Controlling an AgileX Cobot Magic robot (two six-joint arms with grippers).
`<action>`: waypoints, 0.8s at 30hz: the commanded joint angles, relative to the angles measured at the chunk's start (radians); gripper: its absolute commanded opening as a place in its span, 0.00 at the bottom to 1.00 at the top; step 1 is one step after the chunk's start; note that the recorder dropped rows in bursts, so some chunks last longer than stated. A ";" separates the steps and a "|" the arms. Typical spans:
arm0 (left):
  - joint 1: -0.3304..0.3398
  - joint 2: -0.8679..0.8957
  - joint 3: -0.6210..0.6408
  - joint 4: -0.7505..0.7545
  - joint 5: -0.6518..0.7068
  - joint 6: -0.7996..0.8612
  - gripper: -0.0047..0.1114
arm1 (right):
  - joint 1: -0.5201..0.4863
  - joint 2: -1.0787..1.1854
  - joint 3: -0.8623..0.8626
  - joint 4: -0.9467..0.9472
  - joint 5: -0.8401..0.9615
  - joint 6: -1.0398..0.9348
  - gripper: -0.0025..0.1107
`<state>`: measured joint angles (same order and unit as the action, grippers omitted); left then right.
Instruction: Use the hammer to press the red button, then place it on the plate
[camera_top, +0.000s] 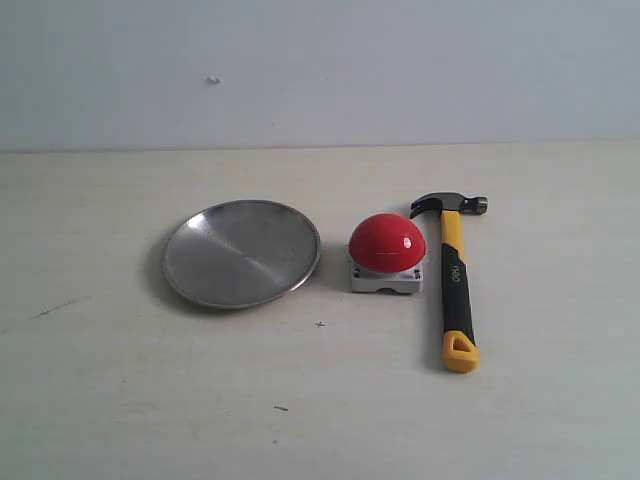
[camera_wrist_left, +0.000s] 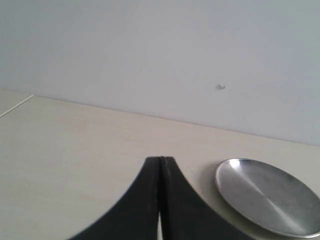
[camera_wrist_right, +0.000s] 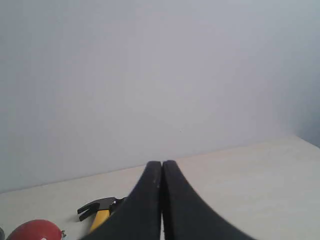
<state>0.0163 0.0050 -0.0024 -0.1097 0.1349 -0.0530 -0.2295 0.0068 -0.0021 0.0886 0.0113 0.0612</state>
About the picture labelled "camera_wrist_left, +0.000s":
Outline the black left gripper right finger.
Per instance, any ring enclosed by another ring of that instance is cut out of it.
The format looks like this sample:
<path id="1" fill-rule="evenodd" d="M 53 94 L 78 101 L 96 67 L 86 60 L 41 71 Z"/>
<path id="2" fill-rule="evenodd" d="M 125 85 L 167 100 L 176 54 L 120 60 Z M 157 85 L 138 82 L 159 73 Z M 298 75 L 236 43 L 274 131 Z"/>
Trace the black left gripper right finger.
<path id="1" fill-rule="evenodd" d="M 173 157 L 160 158 L 159 210 L 164 240 L 251 240 L 192 188 Z"/>

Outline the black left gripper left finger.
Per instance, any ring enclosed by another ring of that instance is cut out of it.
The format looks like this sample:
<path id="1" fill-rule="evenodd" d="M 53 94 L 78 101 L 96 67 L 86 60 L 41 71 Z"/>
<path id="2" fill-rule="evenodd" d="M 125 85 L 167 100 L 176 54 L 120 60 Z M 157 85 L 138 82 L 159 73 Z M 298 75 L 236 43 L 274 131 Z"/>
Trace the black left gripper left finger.
<path id="1" fill-rule="evenodd" d="M 159 157 L 148 157 L 124 195 L 72 240 L 156 240 L 158 238 Z"/>

